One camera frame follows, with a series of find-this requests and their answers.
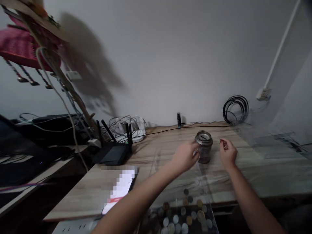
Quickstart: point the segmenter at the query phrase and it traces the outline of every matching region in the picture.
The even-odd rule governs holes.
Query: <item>pink woven basket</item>
[[[22,22],[17,19],[14,19],[13,21],[16,23],[17,26],[21,28],[9,26],[7,29],[0,31],[0,55],[3,58],[10,60],[11,62],[14,62],[16,64],[41,69],[36,57],[36,49],[39,47],[39,45],[32,37],[30,32],[23,28],[24,25]],[[43,41],[45,42],[47,47],[54,51],[57,51],[60,40],[50,32],[49,37],[46,37],[44,35],[45,32],[41,32],[41,36],[44,36]],[[60,66],[60,57],[57,54],[54,54],[53,57],[57,61],[58,66]],[[41,55],[40,59],[46,71],[53,71]]]

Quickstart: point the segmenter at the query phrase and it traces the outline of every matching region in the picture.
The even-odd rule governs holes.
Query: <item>right hand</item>
[[[235,159],[237,156],[237,149],[233,143],[227,139],[220,139],[220,158],[224,169],[229,172],[236,168]]]

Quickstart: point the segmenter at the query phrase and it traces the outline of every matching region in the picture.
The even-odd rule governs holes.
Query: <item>coiled black cable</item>
[[[241,108],[240,119],[237,119],[237,116],[228,110],[229,107],[234,104],[238,104]],[[231,124],[231,125],[241,124],[246,120],[248,116],[248,111],[249,111],[249,105],[245,97],[240,96],[240,95],[232,96],[226,101],[226,103],[223,106],[223,118],[228,124]],[[235,117],[236,121],[230,121],[227,117],[228,113],[231,113]]]

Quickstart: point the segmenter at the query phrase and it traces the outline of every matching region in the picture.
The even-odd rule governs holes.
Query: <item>left hand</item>
[[[179,174],[190,169],[198,160],[199,152],[197,149],[199,146],[195,141],[187,141],[180,145],[170,162],[171,168]]]

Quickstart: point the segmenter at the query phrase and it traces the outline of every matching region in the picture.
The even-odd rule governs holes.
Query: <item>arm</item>
[[[195,142],[180,145],[172,160],[117,202],[92,234],[131,233],[164,188],[196,163],[199,155],[193,156],[193,152],[198,146]]]
[[[284,234],[285,231],[265,207],[235,165],[237,150],[231,141],[220,139],[220,158],[229,174],[234,192],[247,225],[253,234]]]

